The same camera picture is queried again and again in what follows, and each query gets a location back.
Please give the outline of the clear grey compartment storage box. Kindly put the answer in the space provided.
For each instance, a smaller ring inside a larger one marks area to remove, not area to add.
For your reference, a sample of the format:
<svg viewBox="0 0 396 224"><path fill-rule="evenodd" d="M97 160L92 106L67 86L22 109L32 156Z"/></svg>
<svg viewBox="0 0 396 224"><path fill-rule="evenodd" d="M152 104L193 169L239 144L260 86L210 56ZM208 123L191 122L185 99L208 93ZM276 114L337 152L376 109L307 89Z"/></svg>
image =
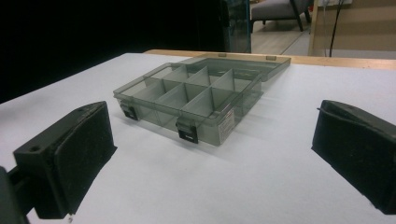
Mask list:
<svg viewBox="0 0 396 224"><path fill-rule="evenodd" d="M261 99L262 84L290 65L277 56L204 54L166 63L114 90L124 115L221 145Z"/></svg>

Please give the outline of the light wooden panel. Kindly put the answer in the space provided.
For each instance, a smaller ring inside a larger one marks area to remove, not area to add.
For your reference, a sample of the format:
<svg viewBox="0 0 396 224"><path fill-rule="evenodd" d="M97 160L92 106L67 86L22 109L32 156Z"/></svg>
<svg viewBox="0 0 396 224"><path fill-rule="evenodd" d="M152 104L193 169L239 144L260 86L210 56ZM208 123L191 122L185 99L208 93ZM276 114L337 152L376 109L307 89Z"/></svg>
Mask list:
<svg viewBox="0 0 396 224"><path fill-rule="evenodd" d="M396 0L314 0L309 56L396 60Z"/></svg>

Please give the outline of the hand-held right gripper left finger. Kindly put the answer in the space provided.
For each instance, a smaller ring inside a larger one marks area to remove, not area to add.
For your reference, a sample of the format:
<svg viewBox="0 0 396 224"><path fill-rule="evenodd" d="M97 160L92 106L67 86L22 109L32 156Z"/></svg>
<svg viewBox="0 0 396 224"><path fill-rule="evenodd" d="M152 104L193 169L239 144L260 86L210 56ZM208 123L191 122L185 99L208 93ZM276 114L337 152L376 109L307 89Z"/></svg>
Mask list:
<svg viewBox="0 0 396 224"><path fill-rule="evenodd" d="M43 219L75 214L116 149L105 102L68 113L14 151L21 210Z"/></svg>

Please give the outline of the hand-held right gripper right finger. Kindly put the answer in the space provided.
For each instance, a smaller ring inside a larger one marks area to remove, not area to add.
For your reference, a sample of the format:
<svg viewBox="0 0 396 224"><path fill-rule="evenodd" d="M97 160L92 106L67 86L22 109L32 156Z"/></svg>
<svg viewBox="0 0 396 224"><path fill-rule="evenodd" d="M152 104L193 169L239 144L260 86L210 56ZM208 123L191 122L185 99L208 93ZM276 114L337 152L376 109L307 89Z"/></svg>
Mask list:
<svg viewBox="0 0 396 224"><path fill-rule="evenodd" d="M376 209L396 215L396 125L324 100L312 149Z"/></svg>

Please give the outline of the teal transparent partition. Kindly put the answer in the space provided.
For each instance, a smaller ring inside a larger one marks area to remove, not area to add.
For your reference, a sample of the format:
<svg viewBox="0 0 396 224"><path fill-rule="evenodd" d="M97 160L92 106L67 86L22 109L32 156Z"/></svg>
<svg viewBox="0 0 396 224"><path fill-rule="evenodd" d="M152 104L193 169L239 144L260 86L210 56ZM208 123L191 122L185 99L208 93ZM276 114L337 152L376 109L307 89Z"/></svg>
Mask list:
<svg viewBox="0 0 396 224"><path fill-rule="evenodd" d="M223 0L223 33L229 52L251 52L248 0Z"/></svg>

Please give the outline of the grey upholstered chair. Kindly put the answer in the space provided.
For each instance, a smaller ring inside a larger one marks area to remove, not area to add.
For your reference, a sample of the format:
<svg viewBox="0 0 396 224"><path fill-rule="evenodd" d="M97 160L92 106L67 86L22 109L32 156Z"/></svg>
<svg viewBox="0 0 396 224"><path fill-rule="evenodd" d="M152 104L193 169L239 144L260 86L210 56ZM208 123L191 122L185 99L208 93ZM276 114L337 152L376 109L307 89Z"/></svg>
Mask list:
<svg viewBox="0 0 396 224"><path fill-rule="evenodd" d="M309 8L314 0L263 0L250 10L250 29L255 21L297 20L300 31L304 30L300 15L304 14L308 23L311 22Z"/></svg>

